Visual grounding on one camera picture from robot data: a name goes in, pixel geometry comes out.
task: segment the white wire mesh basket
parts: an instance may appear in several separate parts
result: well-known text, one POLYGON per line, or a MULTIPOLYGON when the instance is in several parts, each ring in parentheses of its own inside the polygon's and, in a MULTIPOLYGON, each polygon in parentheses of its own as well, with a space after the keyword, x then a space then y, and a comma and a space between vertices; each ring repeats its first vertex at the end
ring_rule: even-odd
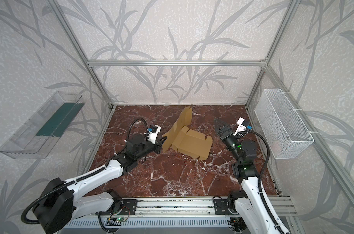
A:
POLYGON ((294 158, 315 141, 281 89, 264 89, 255 114, 275 159, 294 158))

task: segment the wallpaper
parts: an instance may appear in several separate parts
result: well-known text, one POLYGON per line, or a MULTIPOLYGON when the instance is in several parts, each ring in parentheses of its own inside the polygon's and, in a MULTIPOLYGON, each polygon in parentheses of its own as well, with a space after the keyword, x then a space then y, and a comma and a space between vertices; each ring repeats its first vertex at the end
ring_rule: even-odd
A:
POLYGON ((89 59, 264 59, 288 0, 58 0, 89 59))
POLYGON ((46 159, 0 153, 0 234, 43 232, 40 225, 21 223, 21 212, 49 180, 81 173, 109 113, 46 7, 44 1, 0 0, 0 147, 56 91, 82 94, 85 105, 46 159))
POLYGON ((259 67, 98 67, 113 103, 244 105, 259 67))
MULTIPOLYGON (((299 5, 270 64, 354 180, 354 1, 299 5)), ((264 88, 274 88, 267 76, 249 105, 260 132, 254 108, 264 88)), ((354 233, 354 208, 313 145, 270 164, 306 233, 354 233)))

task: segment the leaf pattern wallpaper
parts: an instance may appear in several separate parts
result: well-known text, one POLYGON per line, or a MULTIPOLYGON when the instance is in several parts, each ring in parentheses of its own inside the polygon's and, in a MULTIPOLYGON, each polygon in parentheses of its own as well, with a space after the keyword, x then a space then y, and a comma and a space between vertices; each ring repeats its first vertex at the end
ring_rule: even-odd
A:
MULTIPOLYGON (((300 4, 270 64, 354 180, 354 1, 300 4)), ((264 88, 266 76, 252 116, 264 88)), ((307 233, 354 233, 354 208, 313 146, 270 162, 307 233)))
POLYGON ((42 233, 20 221, 23 209, 56 177, 81 174, 110 109, 47 3, 0 0, 0 147, 56 91, 85 105, 48 157, 0 153, 0 234, 42 233))
MULTIPOLYGON (((89 59, 264 59, 289 1, 59 0, 89 59)), ((259 67, 96 67, 113 103, 245 104, 259 67)))

